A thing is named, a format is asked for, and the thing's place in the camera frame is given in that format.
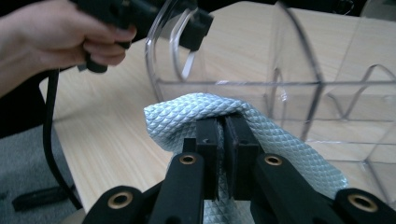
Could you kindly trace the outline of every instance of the black power cord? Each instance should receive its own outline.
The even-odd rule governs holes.
[[[52,151],[51,132],[52,132],[52,120],[53,111],[55,108],[56,91],[58,90],[58,79],[60,70],[49,71],[49,82],[47,89],[47,100],[46,100],[46,116],[43,123],[43,147],[46,156],[47,164],[50,171],[58,182],[59,186],[64,190],[71,203],[76,209],[82,208],[81,203],[74,194],[73,190],[69,188],[64,177],[62,176],[58,165],[56,164],[55,158]]]

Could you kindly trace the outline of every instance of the light blue towel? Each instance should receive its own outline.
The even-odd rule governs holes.
[[[237,112],[245,117],[262,148],[266,152],[287,158],[316,191],[334,198],[339,189],[347,186],[344,175],[327,163],[311,146],[281,129],[247,102],[209,93],[192,93],[150,105],[144,112],[150,137],[164,150],[174,151],[175,154],[181,152],[184,138],[195,137],[197,119]],[[236,209],[234,211],[241,209],[238,205],[233,207]],[[230,222],[223,221],[224,218],[219,220],[221,221],[215,222],[241,223],[241,220],[236,219]]]

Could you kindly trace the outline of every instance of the wooden table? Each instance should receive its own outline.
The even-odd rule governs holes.
[[[205,39],[207,61],[215,62],[206,64],[210,73],[236,69],[227,66],[233,56],[224,57],[219,50],[224,47],[221,45],[224,38],[236,41],[238,34],[243,34],[269,41],[272,8],[241,2],[213,12],[214,23]],[[357,19],[300,9],[294,11],[311,39],[323,73],[334,78]],[[253,59],[262,56],[255,50],[241,50],[239,45],[228,47],[235,50],[234,57],[247,53]],[[247,48],[255,49],[255,46],[247,45]],[[157,101],[144,53],[142,40],[132,44],[121,65],[109,68],[104,75],[80,73],[77,68],[60,75],[54,126],[86,211],[108,189],[127,185],[146,190],[164,178],[171,154],[159,148],[146,131],[143,108]],[[263,63],[258,66],[250,67],[267,68]],[[45,82],[41,88],[45,94]]]

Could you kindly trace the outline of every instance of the transparent acrylic box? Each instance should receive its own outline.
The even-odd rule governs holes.
[[[190,52],[176,46],[195,12],[170,17],[177,0],[169,0],[148,34],[148,75],[159,101],[209,92],[250,102],[342,170],[350,187],[396,208],[396,19],[382,19],[396,10],[382,2],[368,1],[328,77],[293,9],[224,8]],[[389,12],[374,19],[380,7]]]

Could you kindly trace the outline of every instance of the black mount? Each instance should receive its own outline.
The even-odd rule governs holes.
[[[265,153],[239,115],[199,119],[196,127],[164,181],[143,193],[107,191],[83,223],[203,223],[204,200],[219,197],[220,168],[230,198],[251,201],[255,223],[396,223],[396,212],[366,191],[341,189],[334,200],[316,192],[286,158]]]

